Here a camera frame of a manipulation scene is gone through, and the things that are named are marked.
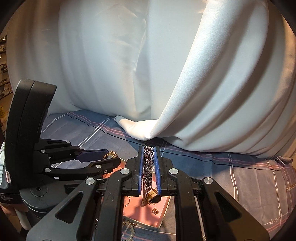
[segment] white cloth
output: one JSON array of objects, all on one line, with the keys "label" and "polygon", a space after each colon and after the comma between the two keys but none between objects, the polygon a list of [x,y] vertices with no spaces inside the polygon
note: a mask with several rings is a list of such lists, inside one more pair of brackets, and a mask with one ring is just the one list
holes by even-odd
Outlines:
[{"label": "white cloth", "polygon": [[116,116],[140,140],[291,156],[295,47],[267,0],[27,0],[9,76],[58,86],[50,112]]}]

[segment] gold ring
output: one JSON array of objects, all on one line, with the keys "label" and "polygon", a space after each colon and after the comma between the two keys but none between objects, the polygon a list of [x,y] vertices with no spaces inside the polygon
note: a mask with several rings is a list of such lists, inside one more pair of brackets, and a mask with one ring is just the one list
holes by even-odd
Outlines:
[{"label": "gold ring", "polygon": [[108,154],[104,156],[103,160],[106,160],[108,156],[112,156],[112,158],[118,157],[115,151],[110,151]]}]

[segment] screw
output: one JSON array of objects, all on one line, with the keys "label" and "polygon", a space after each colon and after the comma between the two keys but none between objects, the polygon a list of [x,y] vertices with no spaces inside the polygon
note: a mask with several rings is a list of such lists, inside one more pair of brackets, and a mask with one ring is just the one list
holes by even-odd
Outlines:
[{"label": "screw", "polygon": [[205,177],[204,181],[205,181],[206,184],[212,184],[213,183],[213,179],[210,178],[210,177]]},{"label": "screw", "polygon": [[176,168],[172,168],[169,170],[170,174],[176,175],[179,171]]},{"label": "screw", "polygon": [[123,168],[123,169],[120,170],[120,173],[123,174],[123,175],[129,174],[129,169]]},{"label": "screw", "polygon": [[92,177],[89,177],[88,179],[85,180],[85,183],[87,185],[94,184],[94,182],[95,182],[95,179],[93,179]]}]

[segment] black line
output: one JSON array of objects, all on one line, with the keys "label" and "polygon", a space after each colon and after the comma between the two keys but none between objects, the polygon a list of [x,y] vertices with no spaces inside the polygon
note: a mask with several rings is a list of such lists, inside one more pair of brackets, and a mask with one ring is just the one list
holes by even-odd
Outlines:
[{"label": "black line", "polygon": [[[69,116],[69,117],[72,118],[72,119],[76,119],[76,120],[79,120],[79,121],[85,123],[85,124],[88,125],[89,127],[96,128],[96,129],[98,129],[98,130],[104,132],[105,134],[108,134],[108,135],[113,136],[113,137],[115,137],[115,138],[119,138],[119,139],[121,139],[121,140],[128,141],[128,142],[131,142],[131,143],[134,143],[134,144],[137,144],[137,145],[141,145],[141,144],[138,143],[138,142],[129,141],[129,140],[127,140],[127,139],[124,139],[124,138],[121,138],[121,137],[117,137],[117,136],[114,136],[114,135],[112,135],[112,134],[110,134],[110,133],[107,133],[107,132],[105,132],[104,130],[99,129],[98,127],[91,126],[91,125],[89,125],[88,123],[86,123],[86,122],[84,122],[84,121],[82,121],[82,120],[80,120],[80,119],[78,119],[78,118],[76,118],[76,117],[72,117],[72,116],[68,115],[67,113],[64,113],[64,114],[65,114],[66,116]],[[172,152],[167,152],[167,151],[160,151],[160,152],[169,153],[169,154],[172,154],[172,155],[178,155],[178,156],[187,156],[187,157],[190,157],[190,158],[193,158],[193,159],[196,159],[196,160],[202,161],[202,162],[209,162],[209,161],[211,161],[211,162],[213,162],[215,165],[222,165],[222,166],[228,166],[228,167],[237,167],[237,166],[232,166],[232,165],[228,165],[228,164],[218,164],[218,163],[215,163],[212,159],[206,161],[206,160],[198,159],[198,158],[196,158],[196,157],[192,157],[192,156],[188,156],[188,155],[184,155],[184,154],[177,154],[177,153],[172,153]],[[273,171],[276,171],[276,172],[280,171],[280,170],[274,170],[274,169],[270,169],[270,168],[261,168],[261,169],[259,169],[259,168],[251,168],[251,167],[239,167],[239,168],[246,168],[246,169],[252,169],[252,170],[255,170],[255,169],[256,169],[256,170],[273,170]]]}]

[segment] blue bedsheet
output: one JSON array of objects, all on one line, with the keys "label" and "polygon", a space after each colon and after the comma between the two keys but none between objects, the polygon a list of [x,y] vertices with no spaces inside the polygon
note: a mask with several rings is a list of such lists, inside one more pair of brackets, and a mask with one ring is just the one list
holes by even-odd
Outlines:
[{"label": "blue bedsheet", "polygon": [[[125,160],[137,156],[139,145],[158,145],[161,155],[189,176],[213,177],[267,229],[270,237],[283,226],[296,203],[296,173],[291,164],[281,166],[275,160],[236,153],[189,152],[161,138],[135,140],[112,117],[91,111],[50,115],[44,122],[41,138],[69,140],[86,150],[106,148]],[[53,167],[79,168],[87,164],[73,160]],[[128,237],[128,230],[127,225],[123,226],[123,240]],[[173,202],[159,231],[137,226],[135,232],[135,241],[176,240]]]}]

